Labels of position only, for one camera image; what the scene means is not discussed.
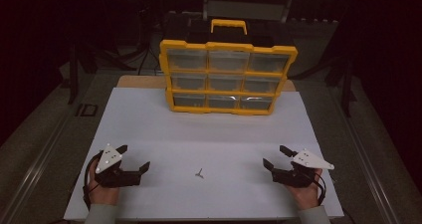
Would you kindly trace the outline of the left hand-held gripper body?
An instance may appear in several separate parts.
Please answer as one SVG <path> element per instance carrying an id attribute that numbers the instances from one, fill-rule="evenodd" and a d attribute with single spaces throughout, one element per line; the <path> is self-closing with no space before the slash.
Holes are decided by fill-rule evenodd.
<path id="1" fill-rule="evenodd" d="M 102 187 L 117 188 L 140 184 L 139 171 L 124 171 L 120 168 L 123 154 L 108 144 L 103 150 L 95 174 L 95 181 Z"/>

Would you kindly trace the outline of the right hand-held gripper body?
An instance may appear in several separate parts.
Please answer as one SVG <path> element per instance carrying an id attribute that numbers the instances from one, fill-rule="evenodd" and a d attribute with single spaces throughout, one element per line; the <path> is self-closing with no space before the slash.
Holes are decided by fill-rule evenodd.
<path id="1" fill-rule="evenodd" d="M 303 149 L 291 161 L 291 170 L 276 168 L 271 171 L 273 181 L 296 188 L 308 187 L 315 181 L 317 169 L 333 170 L 334 165 Z"/>

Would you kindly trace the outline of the yellow black organizer case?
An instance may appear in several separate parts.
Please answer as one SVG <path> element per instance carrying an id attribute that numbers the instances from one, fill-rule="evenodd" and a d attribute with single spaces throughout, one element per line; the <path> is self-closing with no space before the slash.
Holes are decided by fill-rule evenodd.
<path id="1" fill-rule="evenodd" d="M 162 68 L 162 61 L 171 49 L 289 54 L 292 56 L 291 65 L 298 55 L 287 28 L 281 23 L 224 19 L 211 21 L 172 19 L 159 44 L 159 49 L 159 64 L 166 87 L 167 71 Z"/>

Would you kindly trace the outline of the person's right hand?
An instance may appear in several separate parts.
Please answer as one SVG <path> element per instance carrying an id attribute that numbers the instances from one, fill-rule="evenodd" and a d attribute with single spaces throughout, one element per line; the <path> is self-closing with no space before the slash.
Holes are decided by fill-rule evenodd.
<path id="1" fill-rule="evenodd" d="M 315 181 L 308 187 L 296 188 L 286 185 L 292 194 L 299 210 L 318 207 L 318 181 L 322 174 L 321 169 L 316 170 Z"/>

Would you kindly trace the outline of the person's left hand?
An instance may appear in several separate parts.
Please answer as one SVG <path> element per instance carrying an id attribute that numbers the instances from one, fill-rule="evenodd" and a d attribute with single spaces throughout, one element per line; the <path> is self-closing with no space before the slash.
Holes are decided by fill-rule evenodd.
<path id="1" fill-rule="evenodd" d="M 95 159 L 90 165 L 89 172 L 89 196 L 92 204 L 116 206 L 119 198 L 118 188 L 102 187 L 95 181 L 98 159 Z"/>

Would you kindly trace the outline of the white table mat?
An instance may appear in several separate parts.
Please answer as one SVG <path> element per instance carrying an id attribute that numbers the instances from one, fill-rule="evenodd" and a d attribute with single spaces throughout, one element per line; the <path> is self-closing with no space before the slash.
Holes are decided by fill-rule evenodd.
<path id="1" fill-rule="evenodd" d="M 160 89 L 115 88 L 88 155 L 108 144 L 127 145 L 125 170 L 150 162 L 140 184 L 120 192 L 118 218 L 135 221 L 294 218 L 292 195 L 263 159 L 288 169 L 281 145 L 320 153 L 297 92 L 282 94 L 270 115 L 235 115 L 172 112 Z"/>

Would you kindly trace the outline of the black metal stand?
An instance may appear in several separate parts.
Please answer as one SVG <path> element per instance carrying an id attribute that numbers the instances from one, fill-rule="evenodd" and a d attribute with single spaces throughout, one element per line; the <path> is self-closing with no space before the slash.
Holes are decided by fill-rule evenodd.
<path id="1" fill-rule="evenodd" d="M 134 71 L 134 68 L 124 64 L 104 50 L 85 41 L 72 41 L 69 47 L 69 88 L 71 105 L 79 94 L 79 67 L 87 74 L 94 74 L 98 70 L 96 58 L 105 60 L 109 64 L 123 71 Z"/>
<path id="2" fill-rule="evenodd" d="M 349 103 L 351 101 L 352 82 L 352 55 L 358 38 L 358 29 L 355 28 L 356 8 L 349 5 L 331 36 L 318 63 L 311 68 L 290 76 L 291 80 L 302 80 L 329 68 L 324 82 L 328 87 L 335 87 L 339 82 L 341 85 L 340 107 L 347 117 L 350 117 Z"/>

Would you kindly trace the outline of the grid of clear drawers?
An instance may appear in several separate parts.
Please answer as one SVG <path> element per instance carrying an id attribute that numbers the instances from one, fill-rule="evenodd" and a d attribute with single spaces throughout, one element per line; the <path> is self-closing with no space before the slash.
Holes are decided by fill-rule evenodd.
<path id="1" fill-rule="evenodd" d="M 287 80 L 289 54 L 171 49 L 162 61 L 166 98 L 175 112 L 270 114 Z M 244 110 L 241 97 L 271 97 L 265 111 Z"/>

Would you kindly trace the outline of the black tripod stand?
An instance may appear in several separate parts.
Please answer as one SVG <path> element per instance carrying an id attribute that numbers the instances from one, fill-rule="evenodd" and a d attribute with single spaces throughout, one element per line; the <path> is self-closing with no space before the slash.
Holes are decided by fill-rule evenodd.
<path id="1" fill-rule="evenodd" d="M 154 31 L 161 29 L 162 23 L 159 17 L 159 9 L 154 0 L 136 0 L 135 14 L 138 29 L 137 43 L 133 51 L 119 55 L 117 59 L 121 62 L 125 62 L 127 66 L 137 62 L 138 67 L 136 70 L 140 75 L 149 55 L 155 59 L 155 64 L 158 64 L 158 60 L 151 48 L 151 39 Z"/>

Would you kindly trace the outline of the metal floor rail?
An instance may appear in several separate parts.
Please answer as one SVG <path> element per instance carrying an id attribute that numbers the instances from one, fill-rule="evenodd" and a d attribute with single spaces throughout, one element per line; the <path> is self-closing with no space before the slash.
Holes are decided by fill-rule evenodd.
<path id="1" fill-rule="evenodd" d="M 47 162 L 51 158 L 51 153 L 55 149 L 57 141 L 67 125 L 67 121 L 68 118 L 65 116 L 54 126 L 54 129 L 44 143 L 43 148 L 37 154 L 35 160 L 25 173 L 23 180 L 17 187 L 11 201 L 6 205 L 6 208 L 0 215 L 0 224 L 13 224 L 15 219 L 20 215 L 23 206 L 38 184 L 39 179 L 47 166 Z"/>
<path id="2" fill-rule="evenodd" d="M 362 139 L 360 138 L 357 129 L 355 128 L 352 120 L 342 110 L 340 102 L 333 89 L 328 90 L 329 95 L 334 102 L 337 112 L 341 116 L 342 122 L 346 126 L 347 132 L 352 139 L 352 147 L 357 155 L 359 166 L 366 179 L 367 185 L 381 214 L 385 224 L 400 224 L 398 216 L 391 206 L 390 200 L 383 188 L 383 185 L 376 174 L 374 166 L 364 149 Z"/>

